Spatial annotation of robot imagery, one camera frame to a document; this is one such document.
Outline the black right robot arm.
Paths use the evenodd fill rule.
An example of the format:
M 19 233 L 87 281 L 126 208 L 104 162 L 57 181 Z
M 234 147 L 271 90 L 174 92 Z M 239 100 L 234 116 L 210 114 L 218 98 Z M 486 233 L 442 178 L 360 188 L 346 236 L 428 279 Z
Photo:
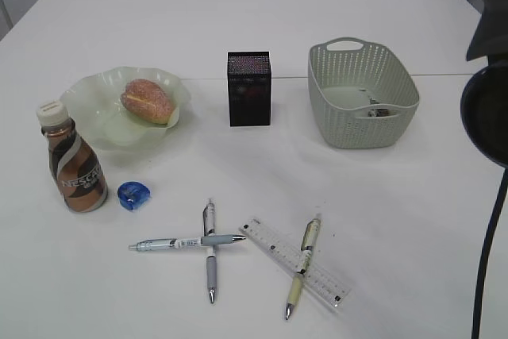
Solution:
M 507 166 L 507 0 L 483 0 L 483 11 L 466 60 L 487 58 L 464 88 L 460 116 L 474 146 Z

